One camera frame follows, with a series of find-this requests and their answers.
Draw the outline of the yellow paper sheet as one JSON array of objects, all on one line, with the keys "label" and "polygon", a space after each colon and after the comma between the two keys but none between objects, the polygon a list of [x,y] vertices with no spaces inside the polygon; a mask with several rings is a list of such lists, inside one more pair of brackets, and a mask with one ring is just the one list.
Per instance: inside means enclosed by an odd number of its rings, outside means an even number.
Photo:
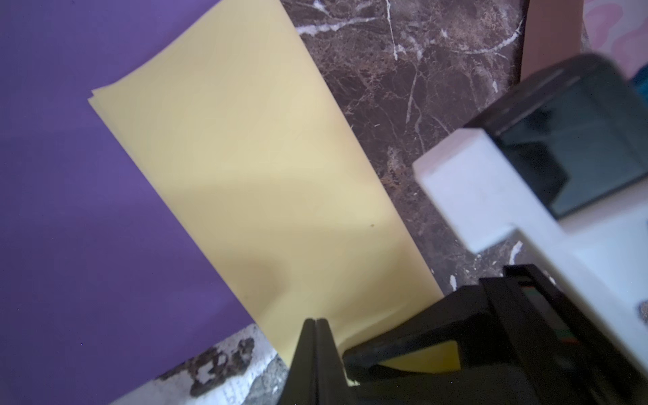
[{"label": "yellow paper sheet", "polygon": [[222,1],[90,104],[286,363],[442,298],[278,1]]}]

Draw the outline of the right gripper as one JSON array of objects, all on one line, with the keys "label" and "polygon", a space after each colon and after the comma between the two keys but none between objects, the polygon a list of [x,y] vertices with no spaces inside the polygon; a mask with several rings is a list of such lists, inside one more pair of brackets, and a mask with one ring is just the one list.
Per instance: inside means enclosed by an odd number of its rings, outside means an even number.
[{"label": "right gripper", "polygon": [[[416,370],[384,363],[448,342]],[[347,349],[364,404],[644,404],[647,379],[533,265],[507,266]]]}]

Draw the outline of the purple paper sheet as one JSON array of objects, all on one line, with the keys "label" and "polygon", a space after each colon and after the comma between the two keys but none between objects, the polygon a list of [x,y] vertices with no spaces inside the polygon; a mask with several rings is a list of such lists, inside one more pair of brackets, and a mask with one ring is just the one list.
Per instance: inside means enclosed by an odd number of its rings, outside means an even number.
[{"label": "purple paper sheet", "polygon": [[89,104],[211,7],[2,2],[2,403],[108,404],[251,322]]}]

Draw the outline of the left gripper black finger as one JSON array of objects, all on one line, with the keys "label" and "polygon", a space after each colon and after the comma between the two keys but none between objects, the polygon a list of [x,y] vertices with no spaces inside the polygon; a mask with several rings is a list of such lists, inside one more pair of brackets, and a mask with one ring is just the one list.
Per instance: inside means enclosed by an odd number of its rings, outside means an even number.
[{"label": "left gripper black finger", "polygon": [[280,404],[356,404],[327,320],[305,320]]}]

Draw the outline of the brown paper sheet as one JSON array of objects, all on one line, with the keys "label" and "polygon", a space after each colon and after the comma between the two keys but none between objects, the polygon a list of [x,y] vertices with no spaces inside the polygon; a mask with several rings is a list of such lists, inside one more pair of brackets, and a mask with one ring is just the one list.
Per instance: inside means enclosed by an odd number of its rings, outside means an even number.
[{"label": "brown paper sheet", "polygon": [[575,57],[582,49],[582,0],[528,2],[521,57],[521,81]]}]

